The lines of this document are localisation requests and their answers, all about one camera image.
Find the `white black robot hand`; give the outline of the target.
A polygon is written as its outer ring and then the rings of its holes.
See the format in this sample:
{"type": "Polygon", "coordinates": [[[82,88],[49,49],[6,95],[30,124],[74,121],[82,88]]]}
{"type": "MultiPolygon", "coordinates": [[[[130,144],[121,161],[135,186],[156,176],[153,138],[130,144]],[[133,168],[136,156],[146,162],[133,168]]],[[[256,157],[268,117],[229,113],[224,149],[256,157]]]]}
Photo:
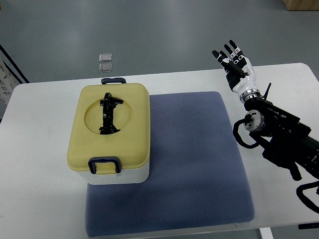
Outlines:
{"type": "Polygon", "coordinates": [[[249,58],[233,40],[225,44],[224,48],[225,51],[213,50],[212,55],[223,67],[230,90],[238,95],[242,103],[260,97],[256,75],[249,58]]]}

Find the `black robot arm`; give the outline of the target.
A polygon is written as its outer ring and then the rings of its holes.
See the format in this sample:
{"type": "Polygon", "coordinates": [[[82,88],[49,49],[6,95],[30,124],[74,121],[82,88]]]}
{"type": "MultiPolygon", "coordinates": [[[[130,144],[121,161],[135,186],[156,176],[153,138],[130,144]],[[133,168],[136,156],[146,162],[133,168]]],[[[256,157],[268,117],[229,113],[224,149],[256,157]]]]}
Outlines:
{"type": "Polygon", "coordinates": [[[309,136],[311,128],[300,118],[273,105],[256,89],[240,94],[247,114],[233,127],[236,141],[244,148],[263,147],[262,156],[301,180],[301,166],[319,177],[319,142],[309,136]]]}

